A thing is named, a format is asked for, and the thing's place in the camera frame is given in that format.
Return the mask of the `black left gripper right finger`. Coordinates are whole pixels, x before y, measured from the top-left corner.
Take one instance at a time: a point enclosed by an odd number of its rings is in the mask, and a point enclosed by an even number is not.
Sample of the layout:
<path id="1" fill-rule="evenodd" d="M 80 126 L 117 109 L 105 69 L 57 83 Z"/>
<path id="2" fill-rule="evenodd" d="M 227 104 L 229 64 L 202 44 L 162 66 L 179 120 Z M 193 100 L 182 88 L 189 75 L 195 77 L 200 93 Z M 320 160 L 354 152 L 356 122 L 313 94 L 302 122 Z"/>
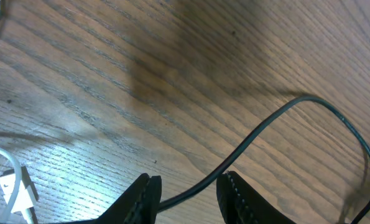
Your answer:
<path id="1" fill-rule="evenodd" d="M 227 224 L 295 224 L 235 171 L 218 176 L 216 196 Z"/>

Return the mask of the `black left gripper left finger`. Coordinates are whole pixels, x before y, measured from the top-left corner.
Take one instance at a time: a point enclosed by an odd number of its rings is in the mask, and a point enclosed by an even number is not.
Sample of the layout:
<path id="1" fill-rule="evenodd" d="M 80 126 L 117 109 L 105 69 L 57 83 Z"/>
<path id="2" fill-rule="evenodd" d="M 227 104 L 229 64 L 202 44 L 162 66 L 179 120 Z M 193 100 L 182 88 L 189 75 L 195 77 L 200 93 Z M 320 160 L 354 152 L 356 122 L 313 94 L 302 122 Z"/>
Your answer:
<path id="1" fill-rule="evenodd" d="M 154 224 L 161 195 L 161 176 L 143 173 L 98 218 L 70 224 Z"/>

